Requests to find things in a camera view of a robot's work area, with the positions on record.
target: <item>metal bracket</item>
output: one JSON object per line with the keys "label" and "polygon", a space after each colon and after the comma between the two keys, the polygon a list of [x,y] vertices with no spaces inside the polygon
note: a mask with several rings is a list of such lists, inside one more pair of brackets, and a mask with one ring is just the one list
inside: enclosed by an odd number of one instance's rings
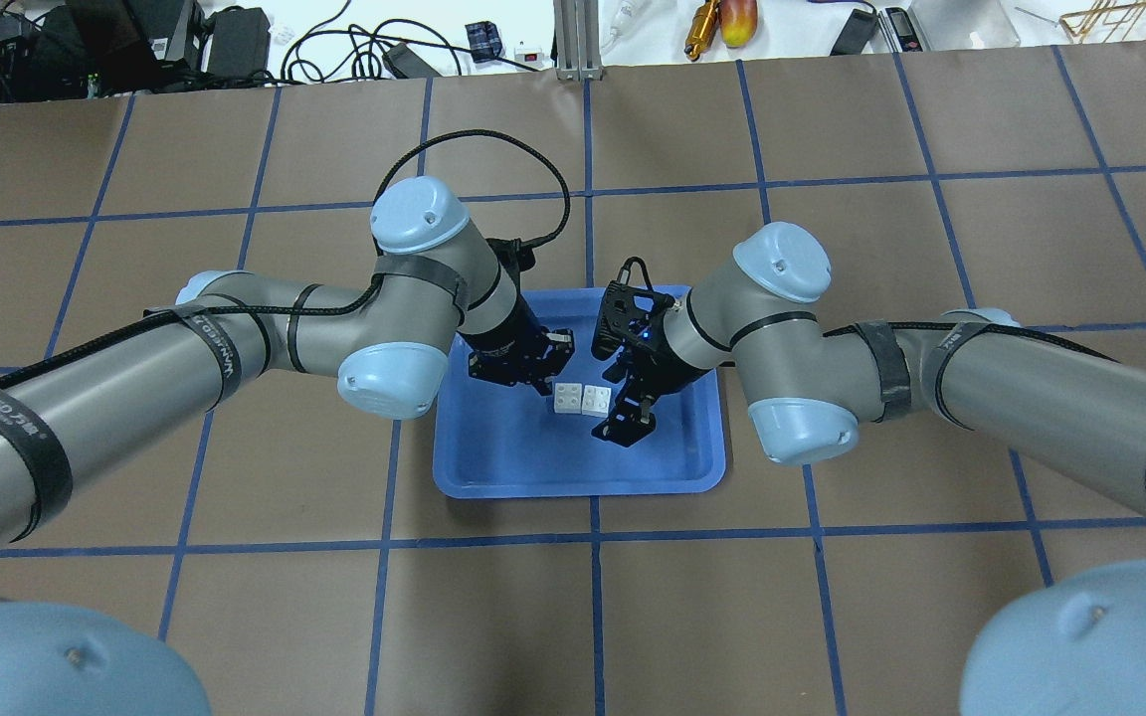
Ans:
{"label": "metal bracket", "polygon": [[567,81],[601,79],[599,0],[555,0],[555,77]]}

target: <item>tiled surface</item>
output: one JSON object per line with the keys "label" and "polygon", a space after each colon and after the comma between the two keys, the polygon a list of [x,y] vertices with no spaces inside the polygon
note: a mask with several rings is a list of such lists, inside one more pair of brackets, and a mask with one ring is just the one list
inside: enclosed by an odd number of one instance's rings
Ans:
{"label": "tiled surface", "polygon": [[[551,155],[576,192],[528,289],[602,284],[629,254],[699,282],[768,213],[831,251],[827,328],[973,298],[1146,367],[1146,45],[127,105],[0,108],[0,368],[243,254],[364,285],[382,173],[424,132],[473,125]],[[493,144],[433,149],[426,168],[487,236],[550,230],[549,178]],[[204,166],[172,173],[181,157]],[[864,426],[832,463],[770,465],[735,375],[722,385],[729,466],[709,494],[481,504],[433,486],[433,414],[394,430],[331,379],[264,376],[0,552],[0,592],[164,635],[217,713],[884,715],[953,713],[992,612],[1146,556],[1132,513],[927,414]]]}

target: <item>white block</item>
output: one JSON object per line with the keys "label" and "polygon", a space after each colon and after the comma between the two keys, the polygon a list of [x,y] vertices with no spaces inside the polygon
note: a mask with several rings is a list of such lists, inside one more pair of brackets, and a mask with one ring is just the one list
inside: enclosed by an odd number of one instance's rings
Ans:
{"label": "white block", "polygon": [[609,403],[613,402],[613,390],[596,385],[586,386],[582,393],[583,416],[595,416],[596,418],[609,417]]}
{"label": "white block", "polygon": [[574,416],[582,411],[582,384],[555,384],[555,411],[572,412]]}

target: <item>small white dice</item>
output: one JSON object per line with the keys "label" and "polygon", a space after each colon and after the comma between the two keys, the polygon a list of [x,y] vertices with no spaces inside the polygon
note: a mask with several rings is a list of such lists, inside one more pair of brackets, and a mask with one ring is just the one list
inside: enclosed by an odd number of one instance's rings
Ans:
{"label": "small white dice", "polygon": [[582,411],[582,384],[555,384],[555,411],[572,412],[574,416]]}
{"label": "small white dice", "polygon": [[613,400],[613,390],[611,387],[601,387],[596,385],[586,386],[586,391],[582,393],[583,416],[607,418],[609,403],[611,400]]}

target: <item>white plastic bottle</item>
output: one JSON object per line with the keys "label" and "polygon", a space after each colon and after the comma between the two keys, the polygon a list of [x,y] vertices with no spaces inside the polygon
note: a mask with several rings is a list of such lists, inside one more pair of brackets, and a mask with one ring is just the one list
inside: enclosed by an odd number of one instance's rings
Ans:
{"label": "white plastic bottle", "polygon": [[636,24],[639,15],[649,9],[650,2],[651,0],[622,0],[622,3],[618,5],[618,13],[613,15],[613,22],[609,24],[607,38],[599,46],[599,49],[611,49],[620,38],[630,32],[630,27]]}

